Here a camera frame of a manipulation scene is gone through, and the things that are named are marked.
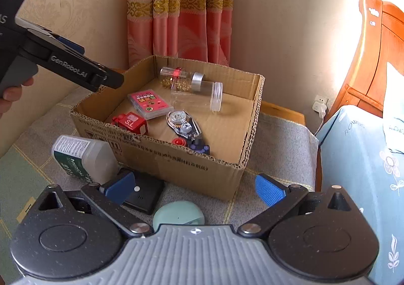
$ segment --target human hand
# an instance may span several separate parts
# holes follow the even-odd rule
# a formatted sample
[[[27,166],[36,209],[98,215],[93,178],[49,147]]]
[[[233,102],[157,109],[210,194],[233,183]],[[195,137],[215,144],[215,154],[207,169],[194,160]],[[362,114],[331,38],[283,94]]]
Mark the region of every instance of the human hand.
[[[34,79],[29,79],[23,83],[23,86],[31,86],[34,84]],[[3,98],[0,98],[0,118],[3,113],[6,113],[10,108],[13,102],[18,101],[21,98],[23,93],[23,88],[19,87],[10,87],[7,88],[3,92]]]

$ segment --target pillow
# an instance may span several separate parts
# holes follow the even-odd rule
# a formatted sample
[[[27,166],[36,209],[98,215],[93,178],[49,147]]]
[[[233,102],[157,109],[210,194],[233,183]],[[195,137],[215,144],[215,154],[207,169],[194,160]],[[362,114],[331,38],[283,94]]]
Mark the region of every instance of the pillow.
[[[386,145],[393,153],[404,154],[404,76],[387,63],[387,87],[383,107]]]

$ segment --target pink curtain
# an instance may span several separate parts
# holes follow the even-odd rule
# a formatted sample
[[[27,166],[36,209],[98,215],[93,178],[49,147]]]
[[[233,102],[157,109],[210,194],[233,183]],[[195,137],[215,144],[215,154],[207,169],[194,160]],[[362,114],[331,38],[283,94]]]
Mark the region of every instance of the pink curtain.
[[[233,0],[128,0],[129,62],[155,54],[229,65]]]

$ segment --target open cardboard box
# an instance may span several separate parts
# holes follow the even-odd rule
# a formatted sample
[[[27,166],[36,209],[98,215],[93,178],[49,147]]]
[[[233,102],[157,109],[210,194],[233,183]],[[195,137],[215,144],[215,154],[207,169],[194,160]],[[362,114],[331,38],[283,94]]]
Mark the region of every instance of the open cardboard box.
[[[171,144],[177,137],[165,116],[148,120],[148,134],[137,135],[109,124],[113,116],[135,112],[127,95],[153,89],[170,102],[170,90],[158,81],[162,67],[181,67],[205,74],[204,80],[223,83],[220,112],[193,109],[211,156]],[[150,56],[124,73],[118,89],[104,87],[71,111],[82,137],[108,141],[118,161],[178,186],[231,200],[246,167],[261,105],[264,77],[229,67],[192,60]]]

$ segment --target orange wooden headboard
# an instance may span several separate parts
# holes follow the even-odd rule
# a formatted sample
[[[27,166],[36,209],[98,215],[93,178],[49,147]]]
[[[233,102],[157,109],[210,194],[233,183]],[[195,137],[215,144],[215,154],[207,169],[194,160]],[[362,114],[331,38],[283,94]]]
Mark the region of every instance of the orange wooden headboard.
[[[381,117],[387,62],[404,75],[404,13],[382,0],[359,0],[359,10],[362,34],[344,84],[325,121],[348,104]]]

